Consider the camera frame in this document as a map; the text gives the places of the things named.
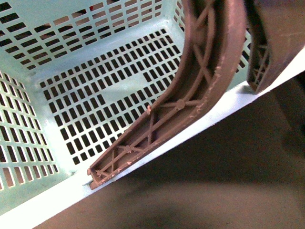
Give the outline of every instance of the perforated panel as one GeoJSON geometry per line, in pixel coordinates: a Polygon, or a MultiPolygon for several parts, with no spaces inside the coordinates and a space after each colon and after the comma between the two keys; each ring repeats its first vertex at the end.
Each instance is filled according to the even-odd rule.
{"type": "Polygon", "coordinates": [[[40,83],[76,165],[108,148],[162,94],[180,56],[162,29],[40,83]]]}
{"type": "Polygon", "coordinates": [[[183,13],[183,7],[182,7],[182,1],[181,0],[177,0],[177,5],[175,8],[175,14],[173,19],[175,20],[175,22],[178,23],[180,29],[182,31],[185,30],[185,24],[184,24],[184,13],[183,13]]]}
{"type": "Polygon", "coordinates": [[[0,189],[58,173],[22,83],[0,72],[0,189]]]}
{"type": "Polygon", "coordinates": [[[0,47],[29,70],[161,15],[161,0],[103,0],[36,28],[0,5],[0,47]]]}

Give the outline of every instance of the plastic basket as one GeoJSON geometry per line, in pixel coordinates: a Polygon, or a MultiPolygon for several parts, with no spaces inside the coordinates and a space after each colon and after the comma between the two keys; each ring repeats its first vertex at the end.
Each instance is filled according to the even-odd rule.
{"type": "MultiPolygon", "coordinates": [[[[0,0],[0,214],[86,169],[169,86],[181,0],[0,0]]],[[[250,34],[230,88],[245,80],[250,34]]]]}

